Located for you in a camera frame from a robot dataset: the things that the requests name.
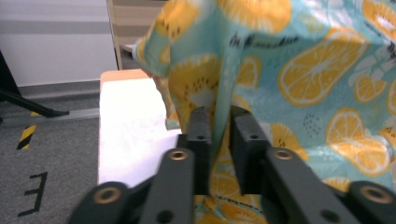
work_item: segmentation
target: fabric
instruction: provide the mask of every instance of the fabric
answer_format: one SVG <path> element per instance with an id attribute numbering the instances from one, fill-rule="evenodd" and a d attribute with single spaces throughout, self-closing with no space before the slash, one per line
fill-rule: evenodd
<path id="1" fill-rule="evenodd" d="M 217 164 L 197 223 L 265 223 L 240 196 L 227 149 L 230 105 L 251 111 L 274 147 L 325 183 L 391 188 L 396 147 L 396 4 L 389 0 L 174 0 L 134 58 L 154 75 L 168 128 L 207 106 Z"/>

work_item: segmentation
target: white surface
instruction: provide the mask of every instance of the white surface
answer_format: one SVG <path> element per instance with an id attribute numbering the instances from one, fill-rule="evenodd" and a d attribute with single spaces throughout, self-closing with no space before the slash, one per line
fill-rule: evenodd
<path id="1" fill-rule="evenodd" d="M 0 0 L 0 49 L 18 86 L 117 70 L 106 0 Z"/>
<path id="2" fill-rule="evenodd" d="M 105 82 L 100 114 L 99 184 L 133 187 L 154 175 L 180 133 L 166 131 L 162 97 L 148 78 Z"/>

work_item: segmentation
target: white table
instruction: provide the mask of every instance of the white table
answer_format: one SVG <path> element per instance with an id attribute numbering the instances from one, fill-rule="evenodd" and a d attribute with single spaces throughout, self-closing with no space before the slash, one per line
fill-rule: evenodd
<path id="1" fill-rule="evenodd" d="M 131 188 L 155 175 L 180 130 L 165 129 L 162 97 L 141 70 L 108 72 L 101 83 L 98 183 Z"/>

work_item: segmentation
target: yellow black hazard tape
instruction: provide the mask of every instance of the yellow black hazard tape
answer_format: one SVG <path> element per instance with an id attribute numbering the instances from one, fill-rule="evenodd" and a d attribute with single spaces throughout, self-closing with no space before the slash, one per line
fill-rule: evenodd
<path id="1" fill-rule="evenodd" d="M 37 116 L 38 114 L 32 112 L 31 116 Z M 30 140 L 32 139 L 33 133 L 35 132 L 35 125 L 27 126 L 22 133 L 20 142 L 18 143 L 17 149 L 28 149 Z"/>

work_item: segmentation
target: cloth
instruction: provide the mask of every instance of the cloth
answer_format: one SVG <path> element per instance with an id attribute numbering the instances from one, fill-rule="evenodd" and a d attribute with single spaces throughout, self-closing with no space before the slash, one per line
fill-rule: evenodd
<path id="1" fill-rule="evenodd" d="M 392 188 L 396 147 L 396 4 L 389 0 L 171 0 L 133 50 L 186 131 L 211 113 L 211 197 L 196 222 L 265 223 L 240 196 L 228 151 L 229 108 L 251 111 L 274 147 L 294 150 L 325 183 Z"/>

